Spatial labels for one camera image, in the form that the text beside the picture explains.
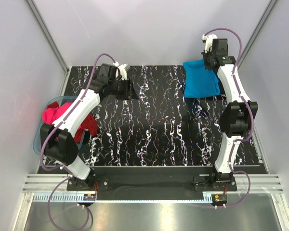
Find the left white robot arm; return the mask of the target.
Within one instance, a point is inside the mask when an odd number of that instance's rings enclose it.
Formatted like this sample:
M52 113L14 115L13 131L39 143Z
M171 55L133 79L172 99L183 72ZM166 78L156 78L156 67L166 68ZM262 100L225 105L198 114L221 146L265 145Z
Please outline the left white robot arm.
M85 189L93 187L95 172L79 157L74 136L87 115L109 95L118 100L138 98L130 77L117 75L115 71L98 74L57 120L41 126L40 164L44 170L63 168Z

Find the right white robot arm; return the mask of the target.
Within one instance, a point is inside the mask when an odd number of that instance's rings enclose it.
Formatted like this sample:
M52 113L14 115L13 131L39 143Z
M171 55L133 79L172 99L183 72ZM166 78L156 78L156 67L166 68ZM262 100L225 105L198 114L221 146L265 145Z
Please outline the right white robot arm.
M203 51L205 68L213 70L223 86L227 107L220 117L219 127L223 134L218 157L209 176L214 190L234 185L234 161L240 144L252 135L258 104L247 96L237 73L235 59L225 52Z

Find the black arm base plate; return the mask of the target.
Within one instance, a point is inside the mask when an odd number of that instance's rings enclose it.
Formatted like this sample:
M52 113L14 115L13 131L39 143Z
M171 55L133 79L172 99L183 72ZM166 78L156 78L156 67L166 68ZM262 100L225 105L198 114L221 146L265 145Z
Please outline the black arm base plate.
M232 173L215 173L213 167L94 167L88 180L73 177L67 183L69 191L99 191L129 186L135 188L185 188L195 191L235 192L237 185Z

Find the blue t shirt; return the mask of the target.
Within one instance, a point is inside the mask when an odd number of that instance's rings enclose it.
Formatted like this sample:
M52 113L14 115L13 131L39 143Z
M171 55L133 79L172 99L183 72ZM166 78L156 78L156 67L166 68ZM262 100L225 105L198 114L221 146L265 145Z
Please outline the blue t shirt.
M212 70L206 70L204 60L183 63L185 70L185 98L202 99L219 95L219 80Z

